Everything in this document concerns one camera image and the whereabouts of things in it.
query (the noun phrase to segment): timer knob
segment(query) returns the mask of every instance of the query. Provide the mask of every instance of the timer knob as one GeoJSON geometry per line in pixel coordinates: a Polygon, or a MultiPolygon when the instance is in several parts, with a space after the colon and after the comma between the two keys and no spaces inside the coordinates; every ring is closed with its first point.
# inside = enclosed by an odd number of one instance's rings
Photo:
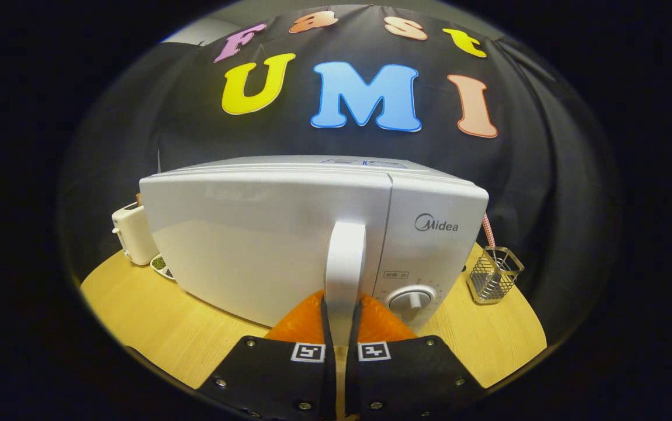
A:
{"type": "Polygon", "coordinates": [[[425,291],[403,291],[390,299],[389,309],[400,315],[403,322],[410,322],[417,316],[419,310],[427,307],[430,301],[432,298],[425,291]]]}

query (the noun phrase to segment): control panel label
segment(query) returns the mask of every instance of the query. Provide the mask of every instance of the control panel label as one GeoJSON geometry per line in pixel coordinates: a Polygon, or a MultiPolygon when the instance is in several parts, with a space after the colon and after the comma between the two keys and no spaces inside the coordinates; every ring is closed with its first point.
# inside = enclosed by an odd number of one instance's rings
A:
{"type": "Polygon", "coordinates": [[[387,166],[389,168],[406,168],[406,166],[400,163],[387,163],[383,161],[365,161],[363,165],[367,166],[387,166]]]}
{"type": "Polygon", "coordinates": [[[363,160],[350,160],[348,158],[332,158],[325,160],[322,164],[343,164],[343,165],[362,165],[363,160]]]}
{"type": "Polygon", "coordinates": [[[386,279],[407,279],[408,272],[384,272],[383,277],[386,279]]]}

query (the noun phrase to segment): table top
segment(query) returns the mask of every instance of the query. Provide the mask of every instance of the table top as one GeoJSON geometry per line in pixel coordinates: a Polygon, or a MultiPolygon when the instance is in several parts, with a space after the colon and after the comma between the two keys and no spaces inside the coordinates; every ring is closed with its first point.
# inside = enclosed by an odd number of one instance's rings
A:
{"type": "MultiPolygon", "coordinates": [[[[466,281],[482,252],[475,244],[467,270],[416,334],[443,338],[481,386],[490,387],[543,351],[546,338],[534,310],[515,286],[498,303],[473,301],[466,281]]],[[[194,389],[241,336],[263,337],[269,331],[195,298],[150,266],[131,263],[122,251],[93,270],[81,290],[120,343],[194,389]]],[[[336,349],[336,355],[337,371],[343,372],[346,349],[336,349]]],[[[343,376],[338,378],[337,408],[343,408],[343,376]]]]}

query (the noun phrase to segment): metal utensil holder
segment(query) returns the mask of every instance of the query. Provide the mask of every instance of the metal utensil holder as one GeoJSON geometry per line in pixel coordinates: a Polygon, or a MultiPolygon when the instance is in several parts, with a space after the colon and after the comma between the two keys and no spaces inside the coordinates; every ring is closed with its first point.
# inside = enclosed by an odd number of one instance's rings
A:
{"type": "Polygon", "coordinates": [[[497,303],[515,285],[523,264],[506,247],[484,247],[469,276],[469,289],[479,304],[497,303]]]}

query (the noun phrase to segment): blue letter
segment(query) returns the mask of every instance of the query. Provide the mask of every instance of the blue letter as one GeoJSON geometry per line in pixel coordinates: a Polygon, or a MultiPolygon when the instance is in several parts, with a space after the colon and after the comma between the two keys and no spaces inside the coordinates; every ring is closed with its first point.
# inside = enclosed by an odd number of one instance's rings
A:
{"type": "Polygon", "coordinates": [[[341,98],[352,117],[363,126],[370,120],[382,99],[383,112],[375,119],[378,127],[387,130],[416,132],[422,123],[414,114],[414,78],[419,72],[411,67],[387,64],[380,69],[370,85],[349,63],[330,61],[313,67],[320,74],[320,111],[310,119],[314,127],[344,127],[346,115],[341,114],[341,98]]]}

